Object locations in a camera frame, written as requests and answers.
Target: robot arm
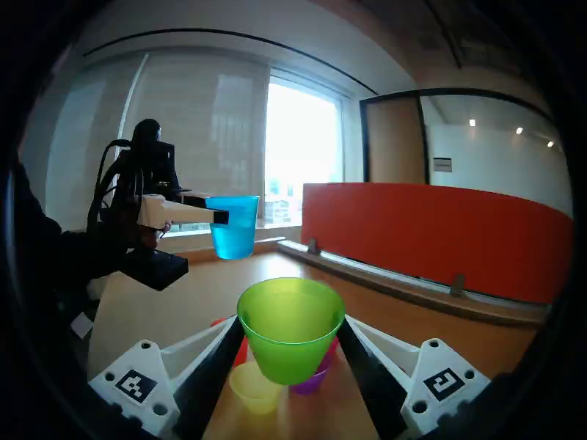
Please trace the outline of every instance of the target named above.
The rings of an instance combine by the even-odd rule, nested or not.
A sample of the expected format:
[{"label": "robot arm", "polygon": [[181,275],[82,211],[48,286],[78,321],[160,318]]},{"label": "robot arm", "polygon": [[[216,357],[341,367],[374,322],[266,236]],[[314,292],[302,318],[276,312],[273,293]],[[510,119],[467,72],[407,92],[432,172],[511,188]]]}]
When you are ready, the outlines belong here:
[{"label": "robot arm", "polygon": [[[244,333],[233,316],[166,348],[131,347],[90,386],[162,439],[200,438]],[[382,439],[416,439],[456,417],[489,379],[442,340],[415,347],[346,316],[338,339]],[[159,403],[164,414],[153,411]]]},{"label": "robot arm", "polygon": [[[131,141],[118,139],[106,147],[88,212],[87,233],[96,243],[106,235],[117,270],[153,289],[163,290],[188,272],[187,260],[144,246],[137,240],[137,225],[161,230],[168,221],[228,224],[228,212],[207,209],[204,197],[179,186],[175,147],[160,142],[159,134],[156,121],[144,120],[135,127]],[[106,154],[113,146],[127,149],[120,152],[102,177]],[[110,187],[114,179],[116,185]],[[114,194],[108,206],[104,197],[111,191]]]}]

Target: white roller shade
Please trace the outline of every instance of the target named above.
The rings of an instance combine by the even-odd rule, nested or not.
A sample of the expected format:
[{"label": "white roller shade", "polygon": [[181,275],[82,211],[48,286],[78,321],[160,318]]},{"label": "white roller shade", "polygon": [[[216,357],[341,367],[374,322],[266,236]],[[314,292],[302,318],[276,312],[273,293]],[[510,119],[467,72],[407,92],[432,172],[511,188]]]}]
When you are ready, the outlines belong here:
[{"label": "white roller shade", "polygon": [[263,194],[269,68],[205,51],[150,54],[126,114],[123,137],[145,118],[175,145],[184,188],[216,195]]},{"label": "white roller shade", "polygon": [[[48,159],[45,209],[64,230],[83,230],[104,148],[120,118],[142,56],[109,61],[76,77],[59,114]],[[114,155],[109,155],[108,166]]]}]

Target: sign on wall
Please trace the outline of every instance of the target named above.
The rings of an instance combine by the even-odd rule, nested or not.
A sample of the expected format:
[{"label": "sign on wall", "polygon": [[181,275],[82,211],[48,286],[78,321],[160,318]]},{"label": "sign on wall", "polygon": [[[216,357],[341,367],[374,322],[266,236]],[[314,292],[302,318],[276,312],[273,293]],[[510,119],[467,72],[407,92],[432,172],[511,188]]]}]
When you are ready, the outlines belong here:
[{"label": "sign on wall", "polygon": [[453,172],[453,160],[451,158],[434,158],[434,171]]}]

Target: window blind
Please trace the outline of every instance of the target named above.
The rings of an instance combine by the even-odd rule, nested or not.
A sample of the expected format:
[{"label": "window blind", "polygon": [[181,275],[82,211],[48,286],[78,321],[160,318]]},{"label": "window blind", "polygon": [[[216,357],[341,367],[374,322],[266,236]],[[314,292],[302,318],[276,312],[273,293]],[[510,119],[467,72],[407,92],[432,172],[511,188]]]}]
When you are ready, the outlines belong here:
[{"label": "window blind", "polygon": [[205,51],[150,53],[123,129],[145,118],[175,145],[184,188],[213,195],[263,194],[269,68]]}]

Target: green cup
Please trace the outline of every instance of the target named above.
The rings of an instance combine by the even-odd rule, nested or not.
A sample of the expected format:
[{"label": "green cup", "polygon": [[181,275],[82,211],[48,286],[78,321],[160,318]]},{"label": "green cup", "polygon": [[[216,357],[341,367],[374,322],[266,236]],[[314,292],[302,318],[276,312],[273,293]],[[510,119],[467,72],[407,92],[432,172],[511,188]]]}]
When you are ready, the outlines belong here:
[{"label": "green cup", "polygon": [[261,372],[281,385],[312,377],[345,315],[333,289],[303,278],[257,283],[244,291],[236,311]]}]

